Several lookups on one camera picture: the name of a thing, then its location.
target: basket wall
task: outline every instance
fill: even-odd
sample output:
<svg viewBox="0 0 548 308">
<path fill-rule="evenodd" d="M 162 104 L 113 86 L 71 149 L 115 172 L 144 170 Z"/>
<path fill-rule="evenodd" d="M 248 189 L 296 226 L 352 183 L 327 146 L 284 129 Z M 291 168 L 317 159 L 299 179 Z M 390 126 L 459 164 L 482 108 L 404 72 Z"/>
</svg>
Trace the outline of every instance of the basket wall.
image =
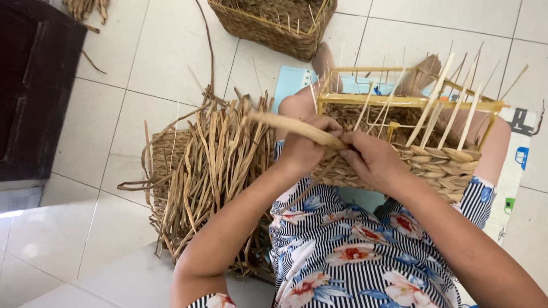
<svg viewBox="0 0 548 308">
<path fill-rule="evenodd" d="M 306 29 L 304 19 L 302 19 L 301 31 L 297 34 L 296 26 L 293 26 L 296 19 L 292 21 L 292 28 L 289 31 L 287 23 L 285 26 L 284 24 L 280 26 L 263 18 L 242 14 L 216 1 L 209 0 L 208 3 L 228 33 L 263 44 L 270 49 L 306 62 L 312 60 L 316 53 L 327 24 L 337 6 L 337 0 L 324 0 L 323 9 L 316 17 L 316 25 L 309 27 L 310 31 L 305 33 L 302 31 Z M 311 19 L 308 6 L 302 7 L 298 11 L 303 12 L 302 14 L 306 12 L 309 19 Z"/>
<path fill-rule="evenodd" d="M 375 119 L 380 109 L 381 107 L 371 107 L 370 117 Z M 360 112 L 361 106 L 358 105 L 328 104 L 326 106 L 326 114 L 337 120 L 344 131 L 353 130 Z M 420 113 L 421 109 L 418 108 L 392 108 L 386 122 L 394 121 L 402 125 L 414 125 L 417 123 Z M 366 132 L 368 129 L 369 126 L 364 116 L 360 123 L 360 130 Z M 370 134 L 377 136 L 379 129 L 380 127 L 374 127 Z M 456 148 L 459 140 L 451 134 L 444 144 L 448 147 L 443 147 L 441 150 L 436 149 L 444 131 L 444 125 L 440 122 L 437 123 L 424 149 L 418 146 L 424 135 L 424 130 L 421 130 L 413 145 L 405 147 L 403 144 L 407 142 L 411 130 L 410 128 L 395 129 L 391 140 L 392 147 L 413 174 L 424 178 L 444 199 L 459 202 L 480 162 L 481 152 L 475 150 L 475 147 L 470 144 L 465 144 L 468 148 L 466 150 L 453 149 Z M 387 140 L 386 127 L 383 128 L 380 138 Z M 334 159 L 336 159 L 336 163 L 330 166 Z M 328 151 L 325 159 L 311 175 L 313 180 L 318 183 L 371 190 L 371 187 L 368 187 L 359 178 L 354 169 L 342 157 L 339 157 L 336 151 Z"/>
</svg>

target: hand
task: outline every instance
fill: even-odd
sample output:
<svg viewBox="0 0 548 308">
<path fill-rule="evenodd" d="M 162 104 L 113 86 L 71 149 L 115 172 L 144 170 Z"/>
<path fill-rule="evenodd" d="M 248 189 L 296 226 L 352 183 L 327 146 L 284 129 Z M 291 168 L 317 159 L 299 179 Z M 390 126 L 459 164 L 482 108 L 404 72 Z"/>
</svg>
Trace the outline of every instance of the hand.
<svg viewBox="0 0 548 308">
<path fill-rule="evenodd" d="M 327 131 L 336 138 L 343 134 L 341 125 L 328 116 L 313 115 L 303 119 L 303 122 Z M 278 164 L 287 164 L 290 167 L 288 170 L 295 172 L 295 176 L 300 179 L 318 165 L 325 150 L 325 146 L 321 146 L 307 137 L 289 132 Z"/>
<path fill-rule="evenodd" d="M 341 141 L 357 151 L 342 150 L 339 154 L 371 188 L 396 197 L 406 180 L 416 180 L 388 142 L 363 132 L 346 133 Z"/>
</svg>

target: woven basket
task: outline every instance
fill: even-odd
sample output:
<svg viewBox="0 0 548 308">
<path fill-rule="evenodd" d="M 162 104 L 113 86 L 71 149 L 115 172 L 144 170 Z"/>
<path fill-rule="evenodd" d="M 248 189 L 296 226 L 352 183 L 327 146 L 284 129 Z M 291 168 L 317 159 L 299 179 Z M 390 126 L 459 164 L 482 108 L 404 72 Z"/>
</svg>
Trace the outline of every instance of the woven basket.
<svg viewBox="0 0 548 308">
<path fill-rule="evenodd" d="M 361 106 L 347 104 L 326 104 L 324 107 L 326 115 L 337 120 L 344 131 L 353 130 L 353 125 L 356 123 L 361 109 Z M 369 116 L 375 118 L 380 109 L 380 106 L 372 106 Z M 386 121 L 411 126 L 417 123 L 420 114 L 420 108 L 395 107 L 388 112 Z M 369 129 L 367 118 L 365 117 L 360 123 L 361 131 L 366 132 Z M 375 126 L 370 134 L 377 136 L 379 129 L 380 127 Z M 459 139 L 451 134 L 445 143 L 447 147 L 443 147 L 441 150 L 436 149 L 443 130 L 444 124 L 438 121 L 424 149 L 419 146 L 424 130 L 420 131 L 413 145 L 405 147 L 403 144 L 409 137 L 410 129 L 395 129 L 392 132 L 390 143 L 413 174 L 426 179 L 444 199 L 459 202 L 464 189 L 472 179 L 472 173 L 479 164 L 481 152 L 475 150 L 475 146 L 467 143 L 465 143 L 466 150 L 452 149 L 456 148 Z M 388 129 L 384 128 L 380 138 L 388 141 L 388 134 Z M 313 180 L 321 184 L 372 190 L 359 178 L 355 170 L 342 157 L 338 156 L 337 151 L 327 151 L 325 158 L 312 172 Z"/>
<path fill-rule="evenodd" d="M 306 62 L 316 53 L 337 6 L 337 0 L 208 0 L 208 3 L 228 33 Z"/>
</svg>

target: basket rim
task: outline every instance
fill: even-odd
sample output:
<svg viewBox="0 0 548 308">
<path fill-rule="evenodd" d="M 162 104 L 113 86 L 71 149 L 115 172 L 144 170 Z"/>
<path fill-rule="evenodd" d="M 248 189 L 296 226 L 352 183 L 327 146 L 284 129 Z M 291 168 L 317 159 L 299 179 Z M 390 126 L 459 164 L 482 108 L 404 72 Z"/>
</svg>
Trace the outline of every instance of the basket rim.
<svg viewBox="0 0 548 308">
<path fill-rule="evenodd" d="M 333 0 L 323 0 L 322 2 L 322 6 L 319 8 L 319 11 L 318 11 L 318 14 L 316 14 L 316 17 L 314 17 L 313 19 L 313 22 L 312 22 L 312 26 L 310 27 L 310 29 L 308 30 L 308 32 L 303 32 L 303 35 L 305 36 L 311 36 L 313 31 L 317 31 L 317 29 L 319 29 L 319 26 L 317 23 L 315 23 L 318 19 L 318 16 L 320 16 L 321 14 L 324 14 L 325 13 L 325 7 L 327 5 L 327 2 L 330 2 L 330 1 L 333 1 Z M 230 7 L 227 7 L 226 5 L 222 5 L 220 4 L 219 2 L 214 2 L 214 0 L 207 0 L 207 3 L 209 5 L 215 5 L 215 6 L 218 6 L 220 8 L 223 8 L 225 10 L 229 10 L 229 11 L 232 11 L 233 13 L 236 13 L 236 14 L 241 14 L 241 15 L 245 15 L 249 18 L 252 18 L 252 19 L 255 19 L 257 20 L 258 22 L 262 22 L 262 23 L 265 23 L 265 24 L 269 24 L 269 25 L 272 25 L 272 26 L 275 26 L 275 27 L 278 27 L 280 30 L 282 31 L 287 31 L 290 35 L 296 35 L 296 33 L 292 33 L 291 31 L 285 29 L 285 27 L 282 27 L 281 25 L 275 23 L 275 22 L 272 22 L 270 20 L 267 20 L 267 19 L 264 19 L 262 17 L 257 17 L 255 15 L 251 15 L 247 12 L 244 12 L 244 11 L 240 11 L 240 10 L 236 10 L 236 9 L 233 9 L 233 8 L 230 8 Z"/>
</svg>

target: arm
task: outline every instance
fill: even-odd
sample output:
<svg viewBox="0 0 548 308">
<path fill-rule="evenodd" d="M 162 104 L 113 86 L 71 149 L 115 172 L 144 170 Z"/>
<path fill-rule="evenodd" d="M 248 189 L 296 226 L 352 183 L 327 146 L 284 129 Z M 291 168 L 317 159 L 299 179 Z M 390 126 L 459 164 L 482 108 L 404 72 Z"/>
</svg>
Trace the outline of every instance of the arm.
<svg viewBox="0 0 548 308">
<path fill-rule="evenodd" d="M 340 154 L 367 184 L 413 213 L 480 307 L 548 306 L 548 298 L 525 270 L 425 180 L 409 172 L 388 143 L 361 132 L 342 140 L 357 151 Z"/>
<path fill-rule="evenodd" d="M 340 136 L 342 128 L 328 117 L 310 124 Z M 255 228 L 257 221 L 284 191 L 320 161 L 324 147 L 302 136 L 288 134 L 282 157 L 247 189 L 224 205 L 184 249 L 175 267 L 172 307 L 187 307 L 201 296 L 227 294 L 223 276 Z"/>
</svg>

